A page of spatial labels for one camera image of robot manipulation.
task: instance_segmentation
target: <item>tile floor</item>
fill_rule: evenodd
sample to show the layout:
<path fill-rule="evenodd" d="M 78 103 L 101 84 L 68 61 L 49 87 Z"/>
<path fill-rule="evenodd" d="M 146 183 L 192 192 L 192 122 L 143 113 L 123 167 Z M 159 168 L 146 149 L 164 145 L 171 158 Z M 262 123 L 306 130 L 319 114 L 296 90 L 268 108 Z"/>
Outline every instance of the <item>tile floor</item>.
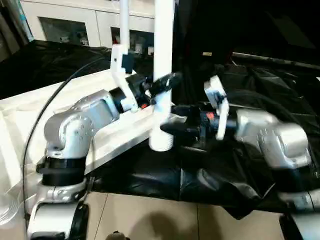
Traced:
<path fill-rule="evenodd" d="M 276 213 L 254 211 L 235 220 L 219 206 L 97 192 L 86 201 L 88 240 L 114 231 L 131 240 L 284 240 Z M 0 230 L 0 240 L 22 240 L 22 226 Z"/>

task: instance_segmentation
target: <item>white vertical pole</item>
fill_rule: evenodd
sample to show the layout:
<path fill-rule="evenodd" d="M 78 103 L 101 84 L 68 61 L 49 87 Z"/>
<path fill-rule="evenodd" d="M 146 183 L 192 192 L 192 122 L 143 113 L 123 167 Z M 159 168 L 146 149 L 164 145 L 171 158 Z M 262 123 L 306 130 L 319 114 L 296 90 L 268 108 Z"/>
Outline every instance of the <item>white vertical pole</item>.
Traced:
<path fill-rule="evenodd" d="M 129 0 L 120 0 L 120 44 L 130 49 Z"/>
<path fill-rule="evenodd" d="M 175 16 L 175 0 L 155 0 L 154 23 L 154 81 L 172 72 L 172 45 Z M 156 124 L 150 132 L 149 146 L 164 152 L 172 148 L 173 136 L 160 130 L 171 112 L 171 90 L 156 97 L 154 115 Z"/>

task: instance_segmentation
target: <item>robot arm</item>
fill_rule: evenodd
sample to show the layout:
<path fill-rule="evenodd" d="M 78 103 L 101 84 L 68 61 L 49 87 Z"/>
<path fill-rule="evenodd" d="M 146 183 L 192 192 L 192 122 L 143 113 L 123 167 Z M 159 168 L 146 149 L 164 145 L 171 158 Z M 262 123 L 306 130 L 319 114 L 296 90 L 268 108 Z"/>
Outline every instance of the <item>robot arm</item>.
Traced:
<path fill-rule="evenodd" d="M 153 98 L 179 83 L 182 75 L 168 74 L 155 83 L 150 79 L 139 74 L 126 79 L 139 107 L 154 103 Z M 42 181 L 29 220 L 29 239 L 86 239 L 89 207 L 82 202 L 87 188 L 86 157 L 95 134 L 131 110 L 124 106 L 135 106 L 122 101 L 127 98 L 120 87 L 110 92 L 101 90 L 47 121 L 46 154 L 37 165 Z"/>
<path fill-rule="evenodd" d="M 272 172 L 279 199 L 291 212 L 280 218 L 283 234 L 288 240 L 319 239 L 319 174 L 303 128 L 296 123 L 281 122 L 261 110 L 239 108 L 232 116 L 227 111 L 229 106 L 225 106 L 229 103 L 217 76 L 204 84 L 204 91 L 215 111 L 203 110 L 204 106 L 174 106 L 172 112 L 177 115 L 198 116 L 198 125 L 168 122 L 161 129 L 176 136 L 193 137 L 200 148 L 206 148 L 207 139 L 222 140 L 222 134 L 216 134 L 219 131 L 223 136 L 231 134 L 238 142 L 255 147 Z"/>

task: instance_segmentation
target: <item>white bracket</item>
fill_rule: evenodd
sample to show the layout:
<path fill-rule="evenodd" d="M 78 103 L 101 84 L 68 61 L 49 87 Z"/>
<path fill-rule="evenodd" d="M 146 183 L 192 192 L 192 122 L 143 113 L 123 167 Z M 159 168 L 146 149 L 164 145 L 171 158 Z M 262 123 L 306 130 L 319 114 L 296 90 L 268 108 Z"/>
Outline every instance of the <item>white bracket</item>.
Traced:
<path fill-rule="evenodd" d="M 123 111 L 138 111 L 138 103 L 126 80 L 126 69 L 122 67 L 123 55 L 128 55 L 128 47 L 122 44 L 114 44 L 111 52 L 111 74 L 116 84 L 121 88 L 125 99 L 121 100 Z"/>
<path fill-rule="evenodd" d="M 219 115 L 219 126 L 215 138 L 223 140 L 225 137 L 227 118 L 229 115 L 229 102 L 224 87 L 217 75 L 210 78 L 210 81 L 204 83 L 204 92 L 209 99 L 212 107 L 216 109 Z"/>

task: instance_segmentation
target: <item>cabinet door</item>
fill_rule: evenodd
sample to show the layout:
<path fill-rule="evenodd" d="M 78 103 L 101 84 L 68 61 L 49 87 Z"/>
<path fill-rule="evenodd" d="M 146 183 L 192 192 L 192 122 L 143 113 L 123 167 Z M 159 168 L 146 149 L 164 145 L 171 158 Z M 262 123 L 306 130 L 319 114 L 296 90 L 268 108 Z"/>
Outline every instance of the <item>cabinet door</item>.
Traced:
<path fill-rule="evenodd" d="M 97 11 L 97 22 L 100 34 L 101 46 L 112 48 L 115 41 L 115 32 L 120 29 L 120 14 Z M 130 38 L 133 36 L 143 36 L 146 42 L 150 42 L 150 38 L 153 38 L 153 32 L 155 31 L 155 20 L 148 17 L 129 16 L 129 29 Z"/>
<path fill-rule="evenodd" d="M 96 11 L 21 1 L 36 40 L 100 47 Z"/>

